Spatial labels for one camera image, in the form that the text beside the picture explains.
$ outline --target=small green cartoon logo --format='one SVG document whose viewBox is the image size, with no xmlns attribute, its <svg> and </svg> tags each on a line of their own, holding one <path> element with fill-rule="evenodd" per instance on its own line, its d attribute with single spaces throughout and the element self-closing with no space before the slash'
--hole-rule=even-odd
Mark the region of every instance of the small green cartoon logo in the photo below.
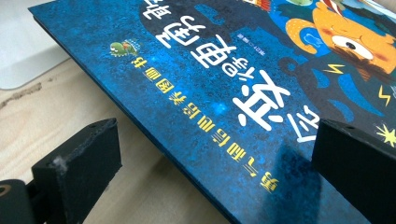
<svg viewBox="0 0 396 224">
<path fill-rule="evenodd" d="M 110 45 L 110 54 L 114 57 L 123 57 L 129 54 L 137 56 L 140 45 L 131 39 L 120 42 L 114 42 Z"/>
</svg>

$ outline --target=black holder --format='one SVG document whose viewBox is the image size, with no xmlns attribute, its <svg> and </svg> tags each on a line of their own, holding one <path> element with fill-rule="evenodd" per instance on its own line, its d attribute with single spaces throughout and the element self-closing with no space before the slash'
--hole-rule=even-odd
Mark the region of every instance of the black holder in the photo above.
<svg viewBox="0 0 396 224">
<path fill-rule="evenodd" d="M 95 122 L 36 163 L 27 186 L 0 181 L 0 223 L 82 223 L 120 168 L 117 121 Z"/>
<path fill-rule="evenodd" d="M 319 122 L 313 166 L 372 223 L 396 223 L 396 149 L 350 125 Z"/>
</svg>

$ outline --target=yellow lightning bolt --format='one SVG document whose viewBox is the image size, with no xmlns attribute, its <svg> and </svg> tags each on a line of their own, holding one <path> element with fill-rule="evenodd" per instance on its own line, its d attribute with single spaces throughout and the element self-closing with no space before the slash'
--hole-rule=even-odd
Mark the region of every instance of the yellow lightning bolt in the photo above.
<svg viewBox="0 0 396 224">
<path fill-rule="evenodd" d="M 376 134 L 385 137 L 384 143 L 389 142 L 392 147 L 395 147 L 395 143 L 396 143 L 395 130 L 393 129 L 392 132 L 389 132 L 388 128 L 387 128 L 387 126 L 385 126 L 385 124 L 384 124 L 384 130 L 382 130 L 378 126 L 376 126 L 376 128 L 379 131 L 381 131 L 381 133 L 376 133 Z"/>
<path fill-rule="evenodd" d="M 382 85 L 381 85 L 381 87 L 379 88 L 378 97 L 381 98 L 381 99 L 387 99 L 387 103 L 385 104 L 385 106 L 388 106 L 388 103 L 389 103 L 389 101 L 390 101 L 390 95 L 384 95 L 384 94 L 382 94 Z"/>
<path fill-rule="evenodd" d="M 337 67 L 344 67 L 344 65 L 341 65 L 341 64 L 334 64 L 334 63 L 329 63 L 328 65 L 329 65 L 329 67 L 330 67 L 332 70 L 323 70 L 323 71 L 325 71 L 325 72 L 331 72 L 331 73 L 335 73 L 335 74 L 344 74 L 340 69 L 337 68 Z"/>
</svg>

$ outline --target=cartoon character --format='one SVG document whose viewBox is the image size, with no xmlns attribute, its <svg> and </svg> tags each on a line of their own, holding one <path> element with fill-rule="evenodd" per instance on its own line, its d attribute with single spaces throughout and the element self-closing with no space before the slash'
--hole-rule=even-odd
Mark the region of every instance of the cartoon character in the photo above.
<svg viewBox="0 0 396 224">
<path fill-rule="evenodd" d="M 306 7 L 306 6 L 310 6 L 313 0 L 287 0 L 287 1 L 297 6 Z"/>
<path fill-rule="evenodd" d="M 312 0 L 300 0 L 300 2 L 305 2 L 305 1 L 312 1 Z M 244 0 L 244 2 L 253 4 L 265 11 L 271 11 L 271 0 Z"/>
<path fill-rule="evenodd" d="M 140 46 L 133 40 L 125 40 L 122 43 L 114 42 L 110 45 L 110 54 L 115 57 L 122 57 L 128 54 L 137 55 Z"/>
<path fill-rule="evenodd" d="M 340 13 L 333 12 L 323 2 L 317 2 L 317 8 L 312 14 L 314 22 L 301 19 L 290 19 L 287 22 L 287 34 L 295 45 L 308 53 L 316 54 L 314 46 L 302 41 L 300 32 L 304 28 L 317 29 L 323 42 L 355 66 L 365 81 L 372 76 L 386 83 L 392 81 L 391 73 L 396 66 L 396 48 L 393 46 L 395 37 L 389 34 L 379 35 Z"/>
<path fill-rule="evenodd" d="M 386 9 L 385 7 L 379 5 L 373 0 L 342 0 L 342 4 L 352 7 L 352 8 L 362 8 L 366 9 L 376 15 L 384 15 L 388 17 L 391 21 L 396 22 L 396 13 Z"/>
</svg>

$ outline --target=starry blue background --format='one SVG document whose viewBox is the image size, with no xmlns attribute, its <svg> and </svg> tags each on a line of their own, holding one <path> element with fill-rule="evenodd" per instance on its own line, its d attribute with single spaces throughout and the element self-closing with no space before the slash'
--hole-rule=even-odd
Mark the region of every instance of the starry blue background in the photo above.
<svg viewBox="0 0 396 224">
<path fill-rule="evenodd" d="M 286 1 L 273 1 L 270 13 L 234 0 L 183 3 L 168 0 L 159 4 L 170 6 L 172 14 L 164 15 L 162 20 L 151 16 L 151 21 L 142 15 L 147 6 L 144 1 L 62 0 L 30 10 L 81 68 L 230 220 L 243 223 L 367 222 L 311 167 L 314 142 L 297 143 L 297 135 L 287 114 L 292 114 L 297 120 L 295 114 L 303 114 L 303 106 L 307 105 L 321 117 L 338 119 L 358 127 L 362 119 L 369 115 L 372 122 L 360 128 L 373 132 L 374 126 L 384 120 L 395 127 L 392 117 L 395 105 L 388 107 L 387 111 L 372 105 L 373 101 L 367 100 L 367 90 L 358 88 L 363 85 L 359 84 L 359 75 L 348 73 L 339 78 L 329 77 L 321 72 L 322 69 L 312 68 L 312 73 L 309 73 L 311 77 L 299 79 L 297 68 L 285 68 L 284 64 L 280 64 L 285 58 L 292 59 L 296 67 L 309 65 L 308 62 L 315 60 L 295 48 L 285 35 L 284 25 L 288 17 L 277 8 L 290 4 Z M 314 6 L 304 10 L 310 11 Z M 348 13 L 353 20 L 366 22 L 367 26 L 376 29 L 371 21 Z M 165 25 L 179 22 L 180 16 L 184 15 L 193 16 L 195 21 L 191 24 L 204 23 L 206 29 L 197 33 L 200 39 L 193 44 L 184 47 L 170 40 L 168 43 L 172 48 L 167 49 L 155 35 L 161 34 Z M 239 34 L 263 49 L 265 54 L 261 56 L 242 41 Z M 244 82 L 238 77 L 228 77 L 220 65 L 206 69 L 192 57 L 190 51 L 205 43 L 219 46 L 215 35 L 220 35 L 228 46 L 237 47 L 225 62 L 229 63 L 232 57 L 247 59 L 248 67 L 256 69 L 254 79 Z M 309 35 L 308 41 L 318 43 L 319 54 L 315 57 L 334 57 L 329 49 L 320 44 L 318 32 L 305 31 L 302 35 Z M 133 39 L 140 45 L 137 57 L 148 61 L 144 68 L 134 67 L 131 63 L 136 59 L 134 55 L 113 57 L 109 53 L 111 43 L 125 39 Z M 151 82 L 143 75 L 150 67 L 158 70 L 162 78 L 167 78 L 175 87 L 166 94 L 162 93 L 155 86 L 155 81 Z M 291 93 L 290 96 L 283 95 L 283 108 L 270 111 L 269 115 L 280 115 L 284 121 L 270 122 L 273 129 L 269 132 L 250 118 L 247 118 L 247 126 L 242 127 L 238 121 L 238 114 L 242 111 L 233 104 L 234 97 L 243 102 L 247 99 L 242 95 L 242 85 L 252 87 L 265 84 L 259 74 L 261 69 L 270 75 L 277 86 Z M 301 83 L 304 80 L 314 84 L 305 89 Z M 371 85 L 378 85 L 375 80 L 373 83 Z M 329 87 L 334 85 L 338 93 L 330 95 L 333 89 Z M 343 103 L 346 100 L 343 90 L 354 88 L 355 91 L 347 94 L 355 97 L 353 101 L 358 105 Z M 186 96 L 182 105 L 174 105 L 168 99 L 175 91 L 181 91 Z M 334 105 L 336 110 L 341 111 L 341 116 L 333 118 L 332 111 L 326 113 L 315 103 L 315 97 Z M 182 111 L 188 103 L 197 105 L 202 114 L 189 119 Z M 202 115 L 216 124 L 209 133 L 203 132 L 197 125 Z M 211 134 L 217 128 L 231 136 L 224 147 L 212 141 Z M 309 133 L 301 131 L 303 135 L 316 133 L 312 127 Z M 227 153 L 232 142 L 247 153 L 240 162 L 234 161 Z M 255 177 L 251 177 L 243 167 L 249 157 L 255 159 L 253 166 L 258 171 Z M 272 193 L 260 186 L 266 172 L 279 181 Z"/>
</svg>

